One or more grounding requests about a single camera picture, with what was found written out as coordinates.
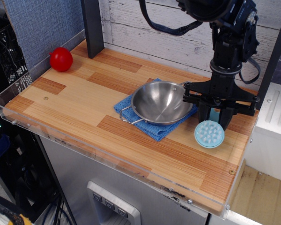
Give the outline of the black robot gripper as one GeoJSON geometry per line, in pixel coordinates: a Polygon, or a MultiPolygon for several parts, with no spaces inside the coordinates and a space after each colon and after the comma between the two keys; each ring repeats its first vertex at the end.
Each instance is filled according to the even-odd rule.
{"type": "Polygon", "coordinates": [[[243,90],[235,83],[242,67],[211,67],[212,76],[205,82],[186,82],[183,101],[198,107],[199,123],[209,120],[212,108],[220,110],[219,124],[226,130],[233,115],[253,116],[259,97],[243,90]]]}

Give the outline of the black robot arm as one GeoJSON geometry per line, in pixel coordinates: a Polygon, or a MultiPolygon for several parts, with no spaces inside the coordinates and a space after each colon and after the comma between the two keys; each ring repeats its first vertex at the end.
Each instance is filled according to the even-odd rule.
{"type": "Polygon", "coordinates": [[[200,122],[210,119],[213,108],[218,109],[223,129],[238,113],[253,116],[259,97],[238,87],[235,76],[246,62],[260,71],[251,58],[259,45],[256,4],[252,0],[180,0],[178,5],[195,20],[210,24],[214,51],[211,79],[186,82],[183,100],[197,105],[200,122]]]}

